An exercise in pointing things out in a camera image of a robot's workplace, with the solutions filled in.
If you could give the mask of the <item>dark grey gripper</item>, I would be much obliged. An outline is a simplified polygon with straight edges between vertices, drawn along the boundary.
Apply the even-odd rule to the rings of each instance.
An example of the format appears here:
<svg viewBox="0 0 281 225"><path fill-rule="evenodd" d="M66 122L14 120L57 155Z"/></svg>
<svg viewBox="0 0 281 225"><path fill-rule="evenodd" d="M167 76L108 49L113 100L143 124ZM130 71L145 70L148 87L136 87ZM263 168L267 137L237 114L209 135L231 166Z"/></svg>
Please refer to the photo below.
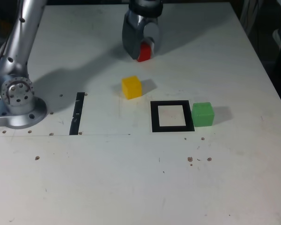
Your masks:
<svg viewBox="0 0 281 225"><path fill-rule="evenodd" d="M140 55L142 40L150 46L151 57L154 57L161 45L158 18L143 17L128 10L123 21L122 43L133 60Z"/></svg>

